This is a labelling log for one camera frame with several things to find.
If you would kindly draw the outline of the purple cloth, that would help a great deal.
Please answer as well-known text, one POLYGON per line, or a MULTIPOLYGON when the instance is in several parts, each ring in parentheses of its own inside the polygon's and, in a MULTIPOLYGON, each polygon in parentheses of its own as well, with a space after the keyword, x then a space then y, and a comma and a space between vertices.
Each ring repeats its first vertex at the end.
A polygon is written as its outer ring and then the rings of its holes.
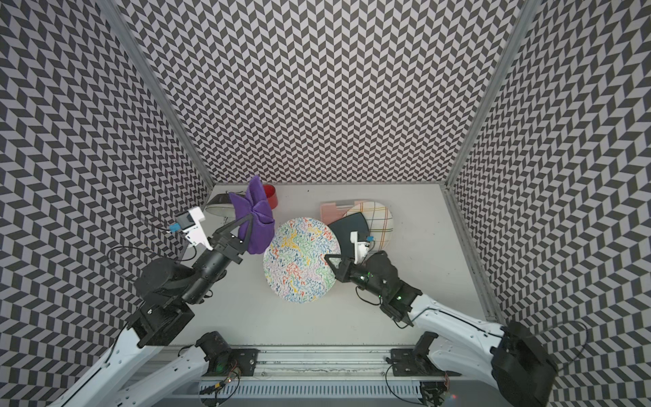
POLYGON ((254 176, 249 181, 244 196, 229 193, 229 198, 233 204, 237 220, 252 215, 250 221, 244 222, 240 226, 239 238, 241 240, 245 239, 249 225, 251 225, 252 231, 248 252, 249 254, 264 254, 275 236, 276 222, 260 177, 254 176))

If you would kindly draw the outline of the colourful squiggle pattern plate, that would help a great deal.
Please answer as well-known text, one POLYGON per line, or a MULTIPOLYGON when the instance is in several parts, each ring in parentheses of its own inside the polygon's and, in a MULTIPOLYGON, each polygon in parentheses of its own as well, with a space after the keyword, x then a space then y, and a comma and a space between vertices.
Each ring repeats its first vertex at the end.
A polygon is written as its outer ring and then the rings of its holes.
POLYGON ((311 303, 334 287, 335 276, 325 256, 340 253, 330 227, 314 218, 294 218, 278 227, 264 252, 264 277, 286 302, 311 303))

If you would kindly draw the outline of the dark teal plate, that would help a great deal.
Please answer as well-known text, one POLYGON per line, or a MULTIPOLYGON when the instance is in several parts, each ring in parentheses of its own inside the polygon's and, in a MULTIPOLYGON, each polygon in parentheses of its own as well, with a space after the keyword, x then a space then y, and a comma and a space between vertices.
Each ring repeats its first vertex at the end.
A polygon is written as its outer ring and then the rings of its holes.
POLYGON ((328 225, 339 242, 341 255, 354 259, 354 244, 350 240, 352 232, 357 232, 358 240, 365 241, 370 235, 370 229, 364 215, 353 213, 328 225))

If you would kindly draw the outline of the plaid striped white plate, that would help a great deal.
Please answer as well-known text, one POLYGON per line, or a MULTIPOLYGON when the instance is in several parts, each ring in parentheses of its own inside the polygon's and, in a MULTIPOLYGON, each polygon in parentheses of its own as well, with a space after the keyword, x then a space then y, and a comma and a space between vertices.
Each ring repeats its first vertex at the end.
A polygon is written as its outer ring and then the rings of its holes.
POLYGON ((356 203, 346 212, 346 215, 360 213, 366 220, 370 236, 375 243, 373 251, 384 250, 391 242, 394 231, 393 214, 383 203, 364 201, 356 203))

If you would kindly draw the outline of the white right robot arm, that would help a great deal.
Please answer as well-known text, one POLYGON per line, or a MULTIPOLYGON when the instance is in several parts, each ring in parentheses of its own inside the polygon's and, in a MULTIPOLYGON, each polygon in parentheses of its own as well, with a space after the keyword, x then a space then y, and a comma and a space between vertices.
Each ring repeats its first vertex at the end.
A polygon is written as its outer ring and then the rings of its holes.
POLYGON ((392 321, 429 333, 430 366, 486 383, 513 406, 549 402, 559 367, 520 322, 485 322, 437 302, 402 280, 384 251, 360 264, 340 254, 327 254, 325 261, 337 281, 378 297, 380 310, 392 321))

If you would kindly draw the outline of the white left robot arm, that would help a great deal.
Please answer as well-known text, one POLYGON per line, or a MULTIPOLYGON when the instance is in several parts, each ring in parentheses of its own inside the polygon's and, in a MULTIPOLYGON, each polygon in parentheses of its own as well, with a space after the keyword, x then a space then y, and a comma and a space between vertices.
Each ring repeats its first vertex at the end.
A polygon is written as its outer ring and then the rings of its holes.
POLYGON ((192 305, 205 300, 232 263, 239 264, 253 229, 252 215, 234 220, 203 239, 206 252, 192 266, 156 259, 145 267, 135 287, 142 304, 127 318, 110 350, 54 401, 56 406, 152 406, 174 391, 198 381, 215 368, 230 377, 238 371, 230 345, 218 332, 203 334, 174 361, 133 384, 132 376, 168 347, 193 319, 192 305))

